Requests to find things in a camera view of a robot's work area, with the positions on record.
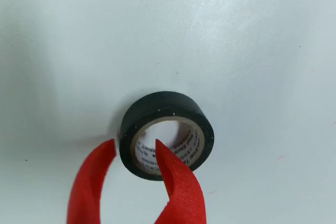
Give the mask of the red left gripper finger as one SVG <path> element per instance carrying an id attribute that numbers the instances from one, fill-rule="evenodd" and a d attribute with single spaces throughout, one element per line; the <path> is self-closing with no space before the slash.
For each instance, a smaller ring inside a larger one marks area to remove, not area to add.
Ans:
<path id="1" fill-rule="evenodd" d="M 74 180 L 67 224 L 100 223 L 100 199 L 107 171 L 116 157 L 113 139 L 97 146 L 84 160 Z"/>

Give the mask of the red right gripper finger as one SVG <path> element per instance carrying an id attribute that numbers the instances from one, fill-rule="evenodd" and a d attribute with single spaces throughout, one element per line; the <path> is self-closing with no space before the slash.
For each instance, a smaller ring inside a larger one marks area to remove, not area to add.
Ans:
<path id="1" fill-rule="evenodd" d="M 160 140 L 155 154 L 169 196 L 156 223 L 206 223 L 203 192 L 191 169 Z"/>

